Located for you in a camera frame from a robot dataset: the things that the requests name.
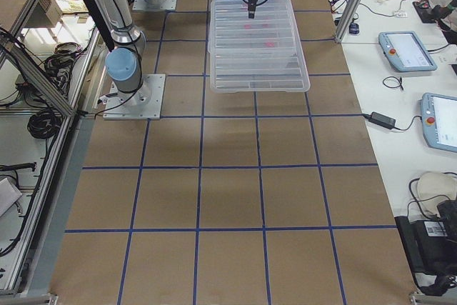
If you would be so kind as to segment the clear plastic box lid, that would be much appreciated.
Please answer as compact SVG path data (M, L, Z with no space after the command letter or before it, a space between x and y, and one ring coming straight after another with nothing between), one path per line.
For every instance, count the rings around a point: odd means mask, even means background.
M267 48L267 41L277 47ZM310 89L290 0L269 0L257 8L254 19L239 0L213 1L208 52L210 87L216 93Z

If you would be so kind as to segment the black power adapter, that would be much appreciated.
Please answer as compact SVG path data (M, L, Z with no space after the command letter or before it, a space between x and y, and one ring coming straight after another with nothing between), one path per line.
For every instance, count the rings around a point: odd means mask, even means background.
M377 126L381 126L385 129L392 130L395 128L396 120L392 117L380 114L372 111L370 114L362 114L364 119Z

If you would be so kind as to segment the teach pendant tablet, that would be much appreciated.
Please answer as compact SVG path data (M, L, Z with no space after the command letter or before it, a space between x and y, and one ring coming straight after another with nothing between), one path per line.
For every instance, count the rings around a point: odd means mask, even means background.
M428 146L456 152L456 97L424 93L420 110L423 137Z
M389 64L398 72L435 71L438 68L414 31L381 32L378 43Z

